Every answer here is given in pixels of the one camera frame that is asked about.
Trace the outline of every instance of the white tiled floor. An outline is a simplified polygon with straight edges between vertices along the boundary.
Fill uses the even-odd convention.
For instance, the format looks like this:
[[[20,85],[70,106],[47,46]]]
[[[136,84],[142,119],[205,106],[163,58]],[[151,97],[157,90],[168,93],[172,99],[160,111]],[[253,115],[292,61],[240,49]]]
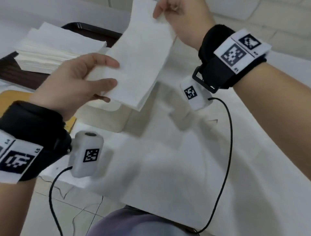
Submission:
[[[49,208],[50,185],[51,183],[38,178],[21,236],[59,235]],[[72,187],[64,182],[57,181],[55,186],[59,187],[63,196],[67,193],[65,199],[56,188],[53,189],[52,194],[54,211],[65,236],[85,236],[89,228],[101,220],[103,216],[124,207],[124,204],[107,198],[103,198],[103,202],[100,204],[102,196]],[[74,217],[75,233],[72,224]]]

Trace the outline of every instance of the small black circle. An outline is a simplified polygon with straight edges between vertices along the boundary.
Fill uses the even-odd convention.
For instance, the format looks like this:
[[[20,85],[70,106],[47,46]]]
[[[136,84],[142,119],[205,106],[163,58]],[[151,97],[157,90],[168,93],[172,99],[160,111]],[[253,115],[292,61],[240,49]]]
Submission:
[[[91,136],[91,137],[95,137],[95,136],[97,136],[96,134],[94,134],[94,133],[85,133],[85,135],[87,135],[87,136]]]

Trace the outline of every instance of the forearm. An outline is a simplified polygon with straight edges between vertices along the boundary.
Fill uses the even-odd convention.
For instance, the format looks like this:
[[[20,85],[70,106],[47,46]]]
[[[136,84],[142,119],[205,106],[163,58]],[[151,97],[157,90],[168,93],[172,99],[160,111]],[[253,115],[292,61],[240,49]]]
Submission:
[[[311,89],[264,63],[234,90],[272,140],[311,180]]]
[[[27,216],[36,179],[18,184],[0,183],[0,235],[18,236]]]

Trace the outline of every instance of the hand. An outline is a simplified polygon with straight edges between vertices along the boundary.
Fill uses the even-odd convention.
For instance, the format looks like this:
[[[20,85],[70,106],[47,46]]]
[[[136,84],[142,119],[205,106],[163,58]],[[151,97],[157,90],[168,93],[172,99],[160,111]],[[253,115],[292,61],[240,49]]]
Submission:
[[[164,12],[180,40],[199,50],[215,21],[204,0],[160,0],[153,12],[157,19]]]
[[[110,102],[109,98],[96,94],[116,87],[115,79],[84,80],[96,65],[113,68],[120,66],[115,59],[98,53],[65,61],[35,91],[29,102],[57,111],[64,121],[69,120],[82,105],[91,100],[102,99]]]

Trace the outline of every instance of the stack of napkins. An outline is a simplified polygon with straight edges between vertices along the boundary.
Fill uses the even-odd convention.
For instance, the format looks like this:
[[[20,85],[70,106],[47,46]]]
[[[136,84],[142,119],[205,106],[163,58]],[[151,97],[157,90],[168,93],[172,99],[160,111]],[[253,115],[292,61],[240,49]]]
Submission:
[[[15,58],[22,70],[51,74],[66,60],[98,52],[107,43],[84,37],[60,27],[43,23],[31,29],[15,49]]]
[[[153,0],[134,0],[128,29],[106,55],[120,68],[96,67],[87,78],[115,78],[118,85],[105,96],[140,111],[164,66],[176,35],[164,15],[152,17]]]

